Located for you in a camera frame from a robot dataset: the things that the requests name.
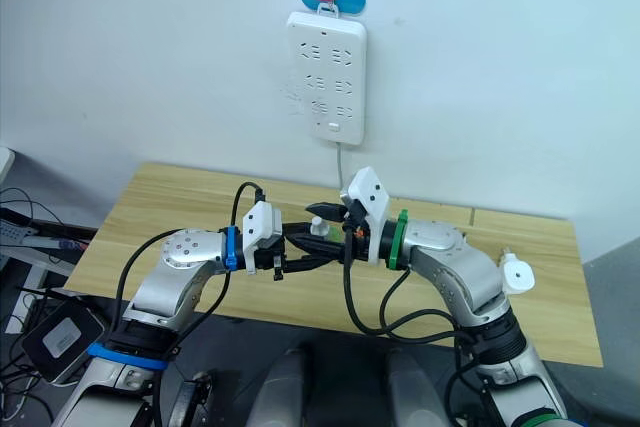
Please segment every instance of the wooden table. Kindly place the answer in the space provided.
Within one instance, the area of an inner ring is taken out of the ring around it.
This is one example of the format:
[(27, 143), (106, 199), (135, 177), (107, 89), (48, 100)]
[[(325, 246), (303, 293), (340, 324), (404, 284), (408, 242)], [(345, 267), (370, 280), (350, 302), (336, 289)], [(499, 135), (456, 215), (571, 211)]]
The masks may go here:
[[(148, 238), (172, 229), (198, 227), (218, 230), (229, 223), (237, 186), (249, 178), (159, 164), (144, 164), (135, 174), (87, 252), (75, 268), (66, 288), (113, 297), (122, 266)], [(334, 189), (290, 182), (255, 179), (267, 199), (282, 210), (284, 222), (308, 221), (304, 207), (313, 202), (339, 202)], [(240, 202), (239, 218), (250, 206), (247, 189)], [(589, 296), (576, 248), (572, 225), (564, 220), (493, 212), (469, 207), (392, 199), (392, 214), (403, 208), (416, 219), (445, 220), (468, 234), (469, 243), (497, 261), (510, 247), (535, 271), (536, 286), (512, 296), (513, 309), (525, 333), (543, 359), (602, 366)], [(300, 252), (289, 245), (287, 255)], [(155, 266), (159, 245), (148, 249), (132, 269), (125, 298), (130, 299), (143, 277)], [(351, 323), (342, 291), (342, 270), (332, 263), (311, 272), (285, 274), (272, 280), (272, 271), (248, 276), (237, 272), (218, 313), (323, 329), (357, 332)], [(399, 274), (383, 264), (357, 262), (352, 271), (358, 312), (369, 325), (377, 323), (384, 292)], [(218, 294), (222, 278), (209, 281), (198, 310), (206, 310)], [(419, 308), (444, 308), (436, 290), (414, 274), (389, 303), (393, 320)], [(444, 321), (423, 317), (399, 329), (406, 335), (426, 335), (447, 330)]]

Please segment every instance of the white cable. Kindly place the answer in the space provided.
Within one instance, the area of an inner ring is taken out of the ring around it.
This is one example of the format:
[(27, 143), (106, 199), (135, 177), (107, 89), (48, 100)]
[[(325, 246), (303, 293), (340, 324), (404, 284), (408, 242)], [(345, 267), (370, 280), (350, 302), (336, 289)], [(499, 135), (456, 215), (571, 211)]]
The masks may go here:
[(336, 142), (338, 146), (337, 159), (338, 159), (338, 182), (340, 183), (340, 190), (344, 188), (344, 180), (342, 178), (342, 144)]
[[(33, 381), (35, 379), (36, 379), (36, 377), (31, 377), (29, 379), (29, 381), (27, 382), (27, 385), (25, 385), (24, 389), (22, 389), (22, 390), (29, 390), (29, 387), (31, 387), (31, 384), (33, 383)], [(15, 419), (18, 416), (18, 414), (20, 413), (20, 411), (22, 410), (22, 406), (24, 405), (26, 400), (27, 400), (27, 396), (23, 395), (22, 399), (20, 399), (20, 402), (18, 402), (18, 406), (16, 407), (15, 412), (13, 414), (11, 414), (9, 417), (5, 417), (4, 413), (3, 413), (2, 414), (2, 421), (3, 422), (9, 422), (10, 420)], [(1, 405), (2, 405), (2, 412), (4, 412), (4, 385), (2, 385), (2, 402), (1, 402)]]
[(71, 387), (72, 385), (76, 385), (80, 382), (80, 379), (74, 380), (73, 382), (68, 382), (66, 384), (49, 384), (51, 387)]

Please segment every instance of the blue ring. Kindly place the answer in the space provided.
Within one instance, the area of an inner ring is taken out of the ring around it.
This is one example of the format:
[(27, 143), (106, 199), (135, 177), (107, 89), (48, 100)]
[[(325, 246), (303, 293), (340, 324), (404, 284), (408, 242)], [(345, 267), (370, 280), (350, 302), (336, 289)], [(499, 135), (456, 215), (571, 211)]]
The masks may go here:
[(121, 364), (133, 365), (148, 370), (166, 370), (167, 367), (169, 367), (169, 362), (165, 360), (148, 359), (146, 357), (138, 357), (137, 355), (115, 352), (96, 342), (89, 346), (87, 353), (92, 357), (100, 357), (101, 359), (112, 360), (114, 362), (120, 362)]

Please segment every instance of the label sticker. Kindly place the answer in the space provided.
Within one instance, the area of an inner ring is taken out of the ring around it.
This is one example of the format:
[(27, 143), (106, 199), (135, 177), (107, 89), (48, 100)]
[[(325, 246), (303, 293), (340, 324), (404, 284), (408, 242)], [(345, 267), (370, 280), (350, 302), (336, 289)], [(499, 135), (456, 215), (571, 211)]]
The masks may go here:
[(80, 335), (80, 329), (76, 324), (69, 317), (65, 317), (42, 338), (42, 343), (49, 350), (51, 356), (57, 359), (80, 338)]

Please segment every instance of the white power strip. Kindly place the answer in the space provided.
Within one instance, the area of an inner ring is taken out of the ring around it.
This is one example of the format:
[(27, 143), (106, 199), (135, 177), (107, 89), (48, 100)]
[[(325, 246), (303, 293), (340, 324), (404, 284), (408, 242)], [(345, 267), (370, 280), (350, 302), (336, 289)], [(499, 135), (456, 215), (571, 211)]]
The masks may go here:
[(311, 134), (360, 144), (364, 137), (367, 32), (362, 24), (294, 12), (287, 21)]

